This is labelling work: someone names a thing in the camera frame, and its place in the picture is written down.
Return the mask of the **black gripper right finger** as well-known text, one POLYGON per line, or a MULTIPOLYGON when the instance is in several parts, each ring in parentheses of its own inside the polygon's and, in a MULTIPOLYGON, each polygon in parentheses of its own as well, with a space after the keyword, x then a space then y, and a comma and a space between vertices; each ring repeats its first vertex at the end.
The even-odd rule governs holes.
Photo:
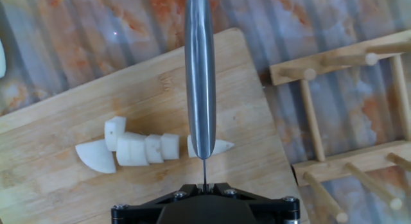
POLYGON ((229 223, 301 222, 300 201, 294 196, 271 199, 234 188, 227 183, 215 184, 213 194, 222 198, 217 207, 229 218, 229 223))

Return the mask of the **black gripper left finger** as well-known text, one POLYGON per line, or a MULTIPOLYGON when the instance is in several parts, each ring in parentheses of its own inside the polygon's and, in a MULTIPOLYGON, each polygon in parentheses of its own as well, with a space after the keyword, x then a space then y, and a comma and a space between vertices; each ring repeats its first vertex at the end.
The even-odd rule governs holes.
POLYGON ((197 194, 195 184, 183 185, 179 190, 141 205, 118 204, 111 208, 111 223, 138 223, 148 220, 156 222, 167 205, 180 202, 197 194))

